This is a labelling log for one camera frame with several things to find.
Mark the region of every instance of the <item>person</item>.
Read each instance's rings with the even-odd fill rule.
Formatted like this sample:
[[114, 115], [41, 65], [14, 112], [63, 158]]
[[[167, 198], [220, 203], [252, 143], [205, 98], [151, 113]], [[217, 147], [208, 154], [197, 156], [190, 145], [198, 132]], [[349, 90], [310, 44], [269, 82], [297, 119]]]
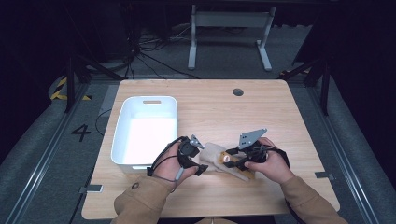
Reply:
[[[259, 139], [260, 143], [276, 147], [266, 137]], [[177, 161], [179, 143], [174, 144], [163, 154], [153, 176], [138, 177], [130, 188], [125, 190], [114, 201], [115, 211], [118, 214], [112, 224], [120, 223], [157, 223], [166, 202], [166, 197], [183, 180], [192, 176], [197, 167], [184, 171], [180, 179], [173, 181], [180, 165]], [[347, 223], [339, 217], [332, 205], [309, 187], [300, 177], [296, 176], [283, 158], [274, 151], [268, 151], [267, 161], [255, 163], [247, 161], [245, 166], [256, 172], [261, 172], [270, 180], [278, 183], [290, 205], [291, 211], [305, 223]]]

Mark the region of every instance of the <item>yellow object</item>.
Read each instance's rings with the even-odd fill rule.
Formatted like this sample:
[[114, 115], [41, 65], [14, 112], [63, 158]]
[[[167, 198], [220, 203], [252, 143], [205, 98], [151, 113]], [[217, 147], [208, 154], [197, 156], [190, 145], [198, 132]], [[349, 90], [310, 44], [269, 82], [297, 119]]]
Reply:
[[[236, 157], [228, 154], [225, 151], [221, 152], [220, 157], [219, 157], [219, 163], [223, 164], [224, 162], [227, 162], [227, 161], [239, 161], [239, 159], [237, 159]], [[239, 174], [244, 175], [244, 176], [246, 176], [249, 179], [254, 179], [254, 172], [253, 171], [250, 171], [250, 170], [241, 171], [237, 167], [230, 168], [230, 169], [235, 169], [235, 171], [237, 171]]]

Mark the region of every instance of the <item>brown jacket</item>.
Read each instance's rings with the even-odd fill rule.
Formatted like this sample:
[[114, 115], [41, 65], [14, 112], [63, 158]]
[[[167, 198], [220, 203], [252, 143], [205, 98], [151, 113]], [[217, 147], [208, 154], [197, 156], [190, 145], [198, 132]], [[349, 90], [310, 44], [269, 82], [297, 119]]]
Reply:
[[[280, 186], [293, 211], [305, 223], [347, 223], [332, 205], [300, 177]], [[161, 179], [141, 176], [114, 202], [114, 223], [157, 223], [171, 189]]]

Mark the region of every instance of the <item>wooden table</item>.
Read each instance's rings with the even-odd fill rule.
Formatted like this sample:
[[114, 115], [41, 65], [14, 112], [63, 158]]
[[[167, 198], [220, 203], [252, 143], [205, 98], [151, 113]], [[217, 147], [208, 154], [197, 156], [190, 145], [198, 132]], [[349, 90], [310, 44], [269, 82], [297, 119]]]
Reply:
[[[234, 89], [244, 92], [235, 96]], [[236, 147], [240, 133], [266, 128], [264, 135], [288, 153], [291, 170], [332, 206], [340, 205], [328, 178], [316, 178], [323, 166], [297, 105], [283, 80], [125, 80], [107, 124], [91, 184], [103, 192], [88, 193], [82, 215], [87, 219], [116, 216], [114, 199], [139, 175], [123, 173], [110, 159], [112, 139], [124, 100], [131, 96], [169, 95], [177, 100], [178, 135], [195, 134], [202, 144]], [[245, 182], [224, 173], [193, 176], [170, 194], [162, 217], [224, 217], [285, 214], [278, 184], [259, 175]]]

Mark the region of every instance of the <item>cloth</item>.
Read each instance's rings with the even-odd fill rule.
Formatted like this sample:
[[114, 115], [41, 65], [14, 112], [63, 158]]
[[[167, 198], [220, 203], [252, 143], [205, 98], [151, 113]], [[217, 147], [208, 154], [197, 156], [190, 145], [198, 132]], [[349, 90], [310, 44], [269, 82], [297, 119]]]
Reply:
[[347, 223], [328, 201], [300, 177], [295, 176], [280, 187], [292, 210], [305, 223]]
[[171, 190], [159, 178], [142, 175], [114, 201], [118, 216], [111, 224], [157, 223]]
[[[114, 202], [118, 214], [112, 224], [154, 224], [158, 222], [166, 197], [171, 189], [164, 180], [143, 175]], [[334, 208], [300, 177], [295, 176], [281, 185], [286, 200], [305, 223], [347, 223]]]
[[200, 162], [205, 163], [209, 166], [207, 168], [207, 171], [227, 172], [240, 179], [249, 181], [248, 177], [240, 174], [236, 168], [228, 168], [224, 164], [221, 164], [219, 162], [220, 154], [225, 150], [227, 150], [227, 148], [213, 143], [206, 143], [205, 149], [201, 150], [199, 154], [199, 160]]

